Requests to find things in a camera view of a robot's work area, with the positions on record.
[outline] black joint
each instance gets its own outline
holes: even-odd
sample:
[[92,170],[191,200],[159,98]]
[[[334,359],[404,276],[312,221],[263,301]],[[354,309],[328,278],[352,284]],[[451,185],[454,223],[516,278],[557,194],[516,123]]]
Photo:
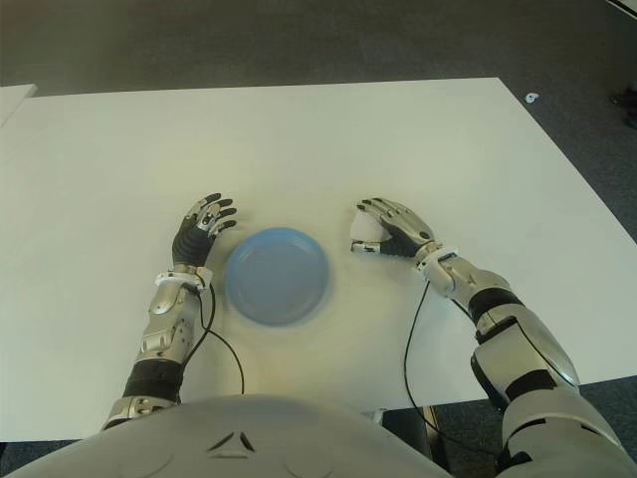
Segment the black joint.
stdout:
[[516,378],[507,387],[507,397],[510,401],[515,400],[520,395],[534,390],[553,390],[557,384],[547,370],[533,370],[525,373],[520,378]]
[[521,432],[525,428],[530,428],[530,427],[536,426],[536,425],[544,425],[545,423],[546,423],[546,420],[544,420],[543,418],[538,418],[537,420],[528,421],[524,425],[520,425],[518,428],[516,428],[515,431],[509,437],[509,439],[511,439],[514,435],[516,435],[516,433]]
[[494,307],[506,304],[524,305],[522,301],[518,299],[518,296],[508,289],[501,289],[499,287],[484,289],[469,301],[469,317],[471,317],[471,320],[476,324],[482,314],[490,311]]
[[476,332],[476,341],[478,341],[478,344],[482,345],[488,339],[492,339],[500,332],[505,331],[506,329],[508,329],[511,326],[514,326],[517,323],[518,323],[518,320],[515,317],[513,316],[506,317],[505,319],[502,319],[493,327],[491,327],[486,334],[480,334],[480,332]]
[[506,469],[511,468],[512,466],[522,465],[524,463],[529,463],[530,461],[532,461],[532,459],[525,451],[520,451],[514,456],[511,456],[509,444],[507,444],[507,446],[505,446],[505,449],[502,450],[502,453],[500,453],[500,456],[498,457],[498,463],[496,464],[496,473],[500,474]]
[[133,366],[122,396],[147,395],[176,402],[182,381],[181,363],[149,358]]

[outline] robotic arm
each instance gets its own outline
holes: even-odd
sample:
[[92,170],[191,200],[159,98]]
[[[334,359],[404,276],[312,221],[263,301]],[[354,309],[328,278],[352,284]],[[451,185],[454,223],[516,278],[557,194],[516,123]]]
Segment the robotic arm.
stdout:
[[[173,267],[157,277],[149,324],[108,430],[12,476],[448,478],[389,431],[321,402],[252,394],[173,406],[193,350],[200,295],[210,286],[206,258],[218,234],[235,225],[224,219],[235,212],[231,202],[212,194],[183,219]],[[391,238],[354,241],[352,251],[414,259],[423,279],[475,324],[473,372],[505,412],[502,478],[637,476],[608,423],[579,395],[566,352],[505,279],[445,247],[401,204],[374,198],[357,207]]]
[[373,198],[357,207],[392,237],[354,241],[352,251],[415,258],[423,279],[476,326],[471,367],[491,403],[505,412],[505,446],[498,460],[503,477],[637,474],[610,425],[579,395],[567,353],[505,279],[436,241],[401,204]]
[[104,429],[177,404],[185,361],[192,347],[200,295],[210,287],[205,263],[217,236],[236,224],[223,220],[236,212],[232,199],[215,193],[186,213],[172,243],[173,267],[155,280],[148,326],[123,396],[112,406]]

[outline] robot forearm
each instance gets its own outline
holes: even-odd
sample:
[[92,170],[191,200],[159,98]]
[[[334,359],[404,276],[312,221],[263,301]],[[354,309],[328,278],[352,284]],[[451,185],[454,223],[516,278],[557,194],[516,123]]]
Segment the robot forearm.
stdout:
[[148,308],[148,326],[126,382],[104,429],[179,402],[184,363],[201,314],[200,294],[212,280],[204,267],[217,236],[236,224],[232,199],[210,194],[197,201],[183,218],[172,244],[174,267],[159,274]]
[[474,375],[492,404],[505,410],[499,459],[500,471],[508,470],[504,476],[574,469],[585,471],[582,476],[609,470],[617,472],[612,476],[634,476],[637,467],[610,425],[579,395],[570,358],[505,279],[433,240],[416,260],[431,286],[476,325]]
[[178,403],[182,364],[201,313],[198,295],[210,279],[207,269],[182,264],[157,277],[157,292],[148,308],[148,325],[132,372],[104,429]]

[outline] silver arm panel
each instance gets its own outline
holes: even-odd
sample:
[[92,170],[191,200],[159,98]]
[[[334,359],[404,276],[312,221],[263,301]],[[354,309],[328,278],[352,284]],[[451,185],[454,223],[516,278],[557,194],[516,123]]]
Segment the silver arm panel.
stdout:
[[157,292],[148,308],[148,325],[132,373],[104,429],[179,402],[181,365],[192,347],[195,321],[201,313],[198,295],[211,277],[203,267],[184,264],[157,277]]
[[568,354],[505,279],[434,240],[416,254],[416,269],[476,325],[472,369],[505,410],[501,476],[637,476],[608,423],[579,395]]

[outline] small white object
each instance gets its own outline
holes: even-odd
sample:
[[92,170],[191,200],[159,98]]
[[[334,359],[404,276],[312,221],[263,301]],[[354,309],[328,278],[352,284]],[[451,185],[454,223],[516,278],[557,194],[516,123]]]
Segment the small white object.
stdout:
[[535,100],[537,100],[539,98],[539,94],[537,93],[528,93],[525,96],[525,100],[527,101],[527,103],[530,105],[531,103],[535,103]]
[[349,237],[354,241],[382,242],[391,238],[387,230],[366,212],[358,211],[349,229]]

